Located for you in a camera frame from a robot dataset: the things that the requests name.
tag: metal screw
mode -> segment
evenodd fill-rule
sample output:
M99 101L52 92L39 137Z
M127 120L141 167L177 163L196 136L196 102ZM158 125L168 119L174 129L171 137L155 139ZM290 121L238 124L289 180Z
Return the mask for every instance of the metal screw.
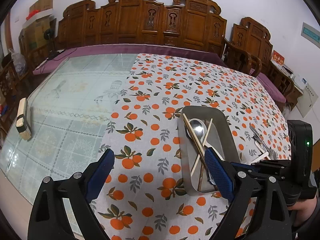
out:
M44 182L44 183L48 183L48 182L50 181L50 179L51 179L51 178L50 178L49 176L47 176L47 177L45 177L45 178L43 179L43 182Z
M275 177L269 177L269 180L272 182L272 183L275 183L277 180L276 180L276 178Z
M247 174L245 174L245 172L243 172L243 171L239 171L239 172L238 172L238 176L239 176L240 178L245 178L245 177L247 176Z
M81 178L81 176L82 176L82 173L81 173L81 172L76 172L75 174L73 174L73 177L74 177L75 179L79 179L79 178Z

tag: purple seat pad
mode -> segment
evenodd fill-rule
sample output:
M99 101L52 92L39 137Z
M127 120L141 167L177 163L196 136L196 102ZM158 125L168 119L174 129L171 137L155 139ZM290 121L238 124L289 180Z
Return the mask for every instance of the purple seat pad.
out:
M169 46L156 46L146 44L106 44L106 45L94 45L85 46L74 49L68 49L65 52L58 55L54 60L48 61L39 69L33 71L34 75L45 74L53 72L60 63L67 57L81 57L89 55L99 54L157 54L173 57L183 57L198 61L204 61L215 65L227 67L221 58L216 53L203 52L192 49L174 48Z
M254 69L252 68L250 70L250 74L252 74L253 72L254 72ZM270 79L268 79L268 77L265 74L260 72L259 75L257 76L257 79L259 80L261 85L266 89L266 91L274 101L281 102L281 103L286 102L284 95L281 94L281 92L276 88L276 86L271 82Z

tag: tablecloth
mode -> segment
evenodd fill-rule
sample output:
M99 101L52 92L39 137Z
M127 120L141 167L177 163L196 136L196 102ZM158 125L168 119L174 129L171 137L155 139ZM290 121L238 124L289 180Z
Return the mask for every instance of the tablecloth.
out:
M290 158L286 122L256 78L185 58L139 54L102 139L115 165L92 208L112 240L209 239L228 208L220 193L189 196L183 186L177 119L201 105L226 116L242 163L260 154L252 125ZM238 234L247 229L252 201Z

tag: metal tray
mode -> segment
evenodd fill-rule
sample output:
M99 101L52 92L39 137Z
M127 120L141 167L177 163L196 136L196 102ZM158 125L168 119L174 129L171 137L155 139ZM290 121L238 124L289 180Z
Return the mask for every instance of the metal tray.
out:
M194 174L191 177L190 171L196 160L198 150L195 143L187 135L187 128L183 122L183 116L190 120L198 118L208 127L212 118L212 125L208 134L207 142L211 144L222 155L225 161L239 163L240 159L233 140L226 117L219 109L205 106L185 106L178 119L178 133L180 139L181 166L183 184L186 192L191 196L198 196L207 193L217 192L217 187L208 181L207 171L204 169L201 191L198 191L198 182L201 170L201 160L199 161Z

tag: electrical cable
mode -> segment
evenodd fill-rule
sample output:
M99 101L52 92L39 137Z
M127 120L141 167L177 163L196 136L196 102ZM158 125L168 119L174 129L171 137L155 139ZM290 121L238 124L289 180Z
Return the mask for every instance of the electrical cable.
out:
M64 55L63 57L61 57L61 58L59 58L59 59L52 59L52 60L53 60L53 61L59 61L59 60L63 59L64 57L69 56L70 54L74 53L77 49L78 49L78 48L76 48L74 51L70 52L70 53L67 54L67 55ZM45 67L45 65L47 65L47 63L48 63L49 61L51 61L51 60L47 60L47 62L44 63L44 64L40 67L40 74L43 73L43 71L44 71L44 69L45 69L44 67Z
M78 48L76 48L73 52L70 52L69 54L67 55L64 55L63 57L59 58L59 59L52 59L53 61L59 61L61 60L62 58L64 58L65 56L69 56L70 54L74 53Z
M40 67L40 74L43 73L43 71L44 71L44 66L47 65L47 63L48 63L48 60L47 60L46 63L44 63L44 64Z

